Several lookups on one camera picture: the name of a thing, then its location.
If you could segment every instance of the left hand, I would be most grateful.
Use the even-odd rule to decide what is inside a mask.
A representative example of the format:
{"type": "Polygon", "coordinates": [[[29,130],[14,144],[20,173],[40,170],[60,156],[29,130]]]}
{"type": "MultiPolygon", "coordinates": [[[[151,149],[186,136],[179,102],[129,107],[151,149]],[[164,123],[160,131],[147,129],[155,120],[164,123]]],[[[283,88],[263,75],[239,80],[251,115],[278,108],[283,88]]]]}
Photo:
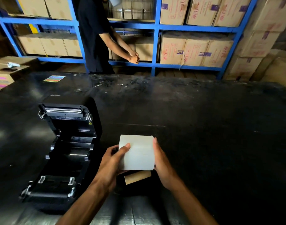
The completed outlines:
{"type": "Polygon", "coordinates": [[[137,57],[138,57],[138,60],[140,60],[140,58],[139,58],[139,54],[138,54],[137,52],[135,52],[135,51],[131,50],[129,53],[130,53],[130,56],[132,56],[132,57],[137,56],[137,57]]]}
{"type": "Polygon", "coordinates": [[[118,146],[119,145],[115,145],[109,147],[106,150],[105,154],[102,157],[98,172],[92,181],[92,184],[98,183],[99,185],[102,185],[103,188],[107,189],[108,192],[111,192],[116,186],[118,165],[120,159],[130,149],[130,143],[127,143],[125,146],[120,148],[118,152],[112,155],[112,151],[118,146]]]}

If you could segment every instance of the warehouse shelving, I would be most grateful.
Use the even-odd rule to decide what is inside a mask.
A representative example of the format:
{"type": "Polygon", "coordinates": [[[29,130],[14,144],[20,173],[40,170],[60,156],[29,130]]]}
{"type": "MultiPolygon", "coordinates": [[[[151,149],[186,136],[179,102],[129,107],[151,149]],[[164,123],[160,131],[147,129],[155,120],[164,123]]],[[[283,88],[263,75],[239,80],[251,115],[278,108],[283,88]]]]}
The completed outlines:
{"type": "MultiPolygon", "coordinates": [[[[35,27],[37,25],[60,25],[60,26],[73,26],[77,39],[80,44],[81,53],[84,57],[84,48],[82,46],[81,37],[79,33],[79,23],[76,19],[76,15],[73,8],[72,0],[68,0],[70,12],[72,15],[72,20],[54,20],[54,19],[44,19],[44,18],[26,18],[26,17],[8,17],[3,16],[0,13],[0,24],[3,30],[6,33],[6,36],[9,38],[11,44],[16,50],[18,56],[23,56],[23,52],[20,47],[17,45],[13,34],[8,30],[6,24],[32,24],[35,27]]],[[[235,47],[238,44],[240,37],[243,33],[243,30],[249,20],[249,17],[257,3],[257,0],[251,0],[249,7],[241,21],[239,27],[213,27],[213,26],[194,26],[194,25],[161,25],[160,24],[160,14],[161,14],[161,5],[162,0],[156,0],[156,13],[155,13],[155,22],[138,22],[138,21],[113,21],[110,20],[110,24],[114,28],[134,28],[134,29],[149,29],[154,30],[154,39],[153,44],[158,44],[159,32],[161,30],[180,30],[180,31],[198,31],[198,32],[219,32],[219,33],[234,33],[234,43],[228,53],[228,56],[221,68],[216,67],[204,67],[204,66],[180,66],[180,65],[169,65],[169,64],[160,64],[157,63],[156,54],[157,46],[153,46],[153,58],[152,62],[140,62],[138,65],[132,64],[124,61],[114,61],[110,60],[109,63],[112,65],[125,65],[125,66],[140,66],[140,67],[150,67],[151,75],[155,75],[156,68],[174,68],[174,69],[189,69],[189,70],[212,70],[218,71],[217,79],[221,79],[225,69],[228,65],[228,62],[231,59],[231,56],[234,53],[235,47]]],[[[66,63],[84,63],[84,59],[79,58],[66,58],[66,57],[37,57],[40,61],[53,61],[53,62],[66,62],[66,63]]]]}

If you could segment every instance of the black table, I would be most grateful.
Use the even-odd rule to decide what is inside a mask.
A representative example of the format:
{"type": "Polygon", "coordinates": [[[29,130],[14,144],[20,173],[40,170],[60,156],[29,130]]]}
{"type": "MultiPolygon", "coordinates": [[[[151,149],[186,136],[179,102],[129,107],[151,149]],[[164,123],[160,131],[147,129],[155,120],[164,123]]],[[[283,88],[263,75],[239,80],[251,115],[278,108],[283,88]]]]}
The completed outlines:
{"type": "MultiPolygon", "coordinates": [[[[90,93],[100,150],[121,134],[153,135],[179,176],[220,224],[286,224],[286,89],[188,78],[32,73],[0,91],[0,224],[54,224],[58,215],[18,195],[45,164],[54,134],[38,117],[50,94],[90,93]],[[66,75],[59,83],[42,82],[66,75]]],[[[186,224],[156,174],[128,196],[111,194],[92,224],[186,224]]]]}

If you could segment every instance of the black shirt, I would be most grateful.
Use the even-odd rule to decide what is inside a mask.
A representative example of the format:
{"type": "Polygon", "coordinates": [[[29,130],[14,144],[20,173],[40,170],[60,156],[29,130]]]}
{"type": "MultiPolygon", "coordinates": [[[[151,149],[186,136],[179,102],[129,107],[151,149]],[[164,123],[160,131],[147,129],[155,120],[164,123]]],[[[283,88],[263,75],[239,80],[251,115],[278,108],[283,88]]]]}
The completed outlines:
{"type": "Polygon", "coordinates": [[[110,66],[109,52],[99,34],[109,33],[113,36],[102,0],[81,0],[78,21],[87,68],[90,72],[106,71],[110,66]]]}

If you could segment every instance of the thermal label printer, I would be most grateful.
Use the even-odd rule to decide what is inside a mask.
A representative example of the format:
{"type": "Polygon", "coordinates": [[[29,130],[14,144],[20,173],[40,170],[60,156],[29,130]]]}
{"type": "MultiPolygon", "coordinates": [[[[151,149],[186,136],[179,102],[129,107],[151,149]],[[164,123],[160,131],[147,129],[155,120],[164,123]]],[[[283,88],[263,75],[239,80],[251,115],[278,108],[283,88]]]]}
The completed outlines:
{"type": "Polygon", "coordinates": [[[38,115],[56,137],[46,155],[46,166],[20,197],[42,209],[66,210],[77,198],[90,151],[102,134],[96,104],[91,97],[54,94],[39,104],[38,115]]]}

